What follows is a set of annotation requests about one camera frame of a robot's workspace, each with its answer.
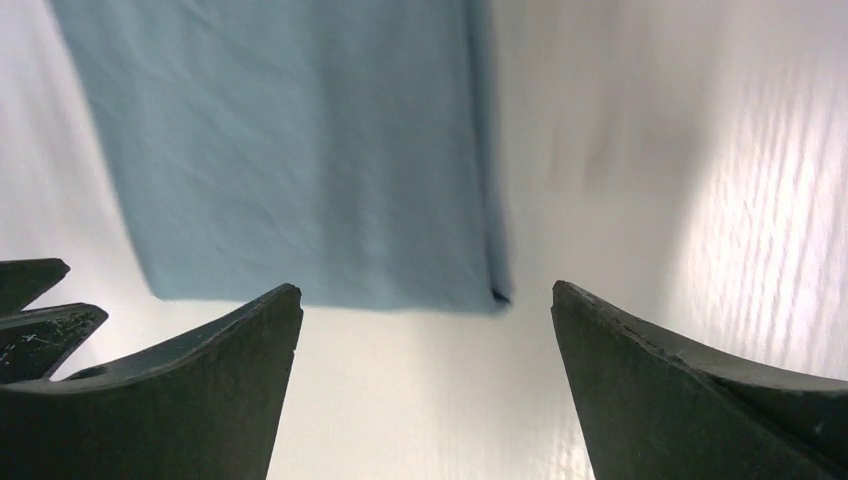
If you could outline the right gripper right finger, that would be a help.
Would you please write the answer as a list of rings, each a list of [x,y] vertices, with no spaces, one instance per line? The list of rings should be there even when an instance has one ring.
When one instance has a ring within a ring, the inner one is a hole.
[[[731,355],[565,281],[552,320],[599,479],[843,479],[847,385]]]

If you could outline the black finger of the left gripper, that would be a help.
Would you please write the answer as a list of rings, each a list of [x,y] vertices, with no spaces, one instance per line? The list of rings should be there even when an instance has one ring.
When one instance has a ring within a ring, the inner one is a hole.
[[[106,320],[85,303],[15,312],[1,317],[1,383],[50,378]]]

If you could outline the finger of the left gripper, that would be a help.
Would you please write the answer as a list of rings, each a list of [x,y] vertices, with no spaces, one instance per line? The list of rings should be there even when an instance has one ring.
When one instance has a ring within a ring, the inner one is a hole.
[[[1,314],[22,311],[58,284],[70,271],[59,258],[1,262]]]

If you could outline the grey-blue t-shirt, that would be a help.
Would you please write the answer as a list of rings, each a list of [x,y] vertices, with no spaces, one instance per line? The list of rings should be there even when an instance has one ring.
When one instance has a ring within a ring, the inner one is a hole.
[[[511,300],[487,1],[55,1],[163,300]]]

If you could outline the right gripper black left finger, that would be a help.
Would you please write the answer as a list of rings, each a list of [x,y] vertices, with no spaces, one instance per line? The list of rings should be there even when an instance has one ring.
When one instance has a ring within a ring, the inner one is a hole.
[[[60,381],[1,390],[5,479],[263,479],[303,320],[281,285]]]

